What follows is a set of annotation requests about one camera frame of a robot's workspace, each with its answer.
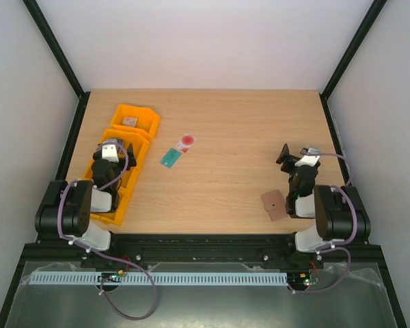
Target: white cable clip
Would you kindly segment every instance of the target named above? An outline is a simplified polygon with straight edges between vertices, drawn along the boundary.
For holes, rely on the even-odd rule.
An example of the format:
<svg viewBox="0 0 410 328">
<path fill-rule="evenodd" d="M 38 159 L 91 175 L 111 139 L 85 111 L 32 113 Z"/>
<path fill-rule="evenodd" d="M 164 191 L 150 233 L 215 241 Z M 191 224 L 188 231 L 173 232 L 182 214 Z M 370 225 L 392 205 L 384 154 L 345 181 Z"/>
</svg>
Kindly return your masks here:
<svg viewBox="0 0 410 328">
<path fill-rule="evenodd" d="M 68 238 L 71 238 L 71 240 L 68 241 L 68 244 L 69 244 L 70 246 L 73 246 L 74 241 L 76 240 L 76 238 L 73 237 L 73 236 L 67 236 L 67 237 L 68 237 Z"/>
</svg>

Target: wooden table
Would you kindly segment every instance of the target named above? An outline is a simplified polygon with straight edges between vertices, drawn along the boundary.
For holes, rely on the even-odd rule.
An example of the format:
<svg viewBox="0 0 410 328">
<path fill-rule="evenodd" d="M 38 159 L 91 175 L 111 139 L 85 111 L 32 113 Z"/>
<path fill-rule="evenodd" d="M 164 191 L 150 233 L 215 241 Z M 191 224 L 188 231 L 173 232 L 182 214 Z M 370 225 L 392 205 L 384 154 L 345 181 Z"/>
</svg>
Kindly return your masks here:
<svg viewBox="0 0 410 328">
<path fill-rule="evenodd" d="M 123 224 L 125 233 L 289 233 L 314 223 L 271 222 L 260 195 L 288 192 L 288 174 L 275 164 L 284 143 L 298 154 L 317 146 L 334 152 L 317 91 L 93 90 L 74 149 L 68 181 L 82 177 L 118 104 L 151 107 L 161 115 Z M 180 138 L 197 138 L 168 169 L 159 161 Z M 322 158 L 318 184 L 343 185 L 338 161 Z"/>
</svg>

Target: small box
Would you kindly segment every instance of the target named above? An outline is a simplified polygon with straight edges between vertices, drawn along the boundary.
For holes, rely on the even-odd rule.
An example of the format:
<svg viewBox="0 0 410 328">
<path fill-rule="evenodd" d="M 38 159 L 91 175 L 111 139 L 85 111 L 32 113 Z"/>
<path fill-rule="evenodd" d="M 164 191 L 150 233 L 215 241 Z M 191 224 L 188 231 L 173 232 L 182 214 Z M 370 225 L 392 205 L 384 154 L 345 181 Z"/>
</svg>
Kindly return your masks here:
<svg viewBox="0 0 410 328">
<path fill-rule="evenodd" d="M 102 158 L 118 163 L 117 147 L 114 145 L 102 145 Z"/>
<path fill-rule="evenodd" d="M 125 118 L 137 118 L 135 127 L 123 125 Z M 111 126 L 116 130 L 139 133 L 147 140 L 155 137 L 161 117 L 147 107 L 137 107 L 120 104 L 111 120 Z"/>
</svg>

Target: small component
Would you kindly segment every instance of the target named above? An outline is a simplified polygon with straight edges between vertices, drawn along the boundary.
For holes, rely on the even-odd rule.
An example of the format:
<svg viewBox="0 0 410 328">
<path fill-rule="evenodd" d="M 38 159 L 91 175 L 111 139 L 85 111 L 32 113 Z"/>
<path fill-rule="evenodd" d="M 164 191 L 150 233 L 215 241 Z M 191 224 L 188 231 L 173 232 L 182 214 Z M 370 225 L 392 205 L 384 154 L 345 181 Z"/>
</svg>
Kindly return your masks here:
<svg viewBox="0 0 410 328">
<path fill-rule="evenodd" d="M 301 155 L 303 157 L 295 163 L 296 167 L 300 167 L 302 165 L 308 165 L 308 166 L 316 166 L 320 156 L 307 156 L 307 154 L 320 154 L 320 149 L 316 147 L 309 147 L 309 148 L 302 148 L 301 150 Z"/>
<path fill-rule="evenodd" d="M 102 144 L 104 144 L 105 142 L 116 142 L 117 144 L 124 147 L 124 140 L 123 139 L 119 139 L 119 138 L 106 139 L 102 142 Z"/>
<path fill-rule="evenodd" d="M 179 159 L 181 153 L 175 148 L 170 148 L 167 154 L 160 160 L 160 163 L 168 168 L 171 168 L 173 164 Z"/>
<path fill-rule="evenodd" d="M 123 125 L 130 126 L 130 127 L 132 127 L 132 128 L 135 128 L 135 126 L 137 125 L 137 121 L 138 121 L 138 118 L 132 118 L 132 117 L 130 117 L 130 116 L 126 116 L 126 117 L 123 119 Z"/>
<path fill-rule="evenodd" d="M 118 163 L 118 151 L 114 145 L 102 144 L 102 159 L 106 159 L 112 163 Z"/>
<path fill-rule="evenodd" d="M 111 273 L 111 272 L 102 272 L 102 273 L 100 274 L 100 277 L 101 277 L 102 279 L 109 279 L 112 275 L 113 275 L 113 273 Z"/>
<path fill-rule="evenodd" d="M 128 273 L 127 272 L 125 272 L 125 271 L 123 271 L 123 270 L 119 270 L 117 273 L 116 273 L 116 277 L 126 277 L 128 275 Z"/>
<path fill-rule="evenodd" d="M 319 283 L 319 278 L 318 277 L 313 277 L 313 278 L 305 278 L 304 280 L 303 280 L 303 283 L 306 285 L 306 286 L 311 286 L 311 285 L 317 285 L 318 283 Z"/>
<path fill-rule="evenodd" d="M 194 141 L 196 141 L 195 137 L 193 137 L 192 135 L 186 134 L 178 142 L 175 148 L 177 150 L 180 150 L 181 152 L 187 152 L 190 149 L 190 147 L 194 144 Z"/>
</svg>

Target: black metal frame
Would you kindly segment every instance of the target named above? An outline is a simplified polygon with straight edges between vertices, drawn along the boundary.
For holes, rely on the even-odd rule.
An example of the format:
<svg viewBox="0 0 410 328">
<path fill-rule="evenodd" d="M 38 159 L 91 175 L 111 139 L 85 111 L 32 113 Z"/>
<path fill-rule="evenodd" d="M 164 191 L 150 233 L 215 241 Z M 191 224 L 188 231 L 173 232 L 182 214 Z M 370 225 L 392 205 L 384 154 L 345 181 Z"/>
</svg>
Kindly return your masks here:
<svg viewBox="0 0 410 328">
<path fill-rule="evenodd" d="M 354 38 L 331 76 L 324 92 L 319 95 L 325 111 L 325 117 L 327 119 L 334 148 L 338 154 L 342 154 L 342 149 L 327 101 L 386 1 L 387 0 L 373 1 L 368 13 L 355 33 Z M 23 2 L 27 6 L 36 25 L 44 36 L 44 39 L 58 60 L 59 65 L 63 69 L 64 74 L 76 92 L 76 95 L 79 97 L 79 104 L 56 174 L 56 179 L 65 179 L 90 93 L 83 91 L 66 59 L 66 56 L 64 55 L 64 52 L 61 50 L 49 24 L 36 3 L 36 0 L 23 0 Z M 349 172 L 345 163 L 339 161 L 339 164 L 344 180 L 348 180 Z M 294 245 L 292 244 L 292 238 L 289 234 L 120 234 L 114 235 L 113 241 L 113 250 L 110 250 L 112 255 L 121 256 L 127 254 L 134 262 L 145 267 L 157 262 L 215 262 L 216 258 L 218 258 L 219 262 L 243 262 L 248 265 L 260 265 L 268 269 L 280 269 L 288 274 L 293 274 L 307 271 L 309 269 L 307 266 L 309 260 L 317 261 L 317 259 L 313 258 L 313 254 L 299 254 L 297 256 L 304 258 L 298 258 L 297 261 L 292 262 L 288 250 L 294 249 Z M 376 245 L 367 245 L 365 243 L 353 243 L 352 245 L 347 245 L 346 248 L 350 251 L 353 262 L 375 262 L 378 264 L 383 283 L 387 288 L 387 295 L 392 306 L 396 323 L 398 327 L 406 327 L 406 322 L 402 315 L 381 248 Z M 344 255 L 340 254 L 340 252 L 324 254 L 323 257 L 324 260 L 328 262 L 337 262 L 345 259 Z M 88 255 L 78 247 L 69 246 L 57 237 L 39 236 L 35 243 L 26 244 L 0 313 L 0 327 L 5 327 L 14 295 L 27 261 L 61 262 L 76 260 L 81 260 L 82 266 L 94 267 L 100 270 L 106 269 L 107 267 L 115 268 L 116 266 L 113 262 L 101 260 L 100 258 L 93 257 L 93 255 Z"/>
</svg>

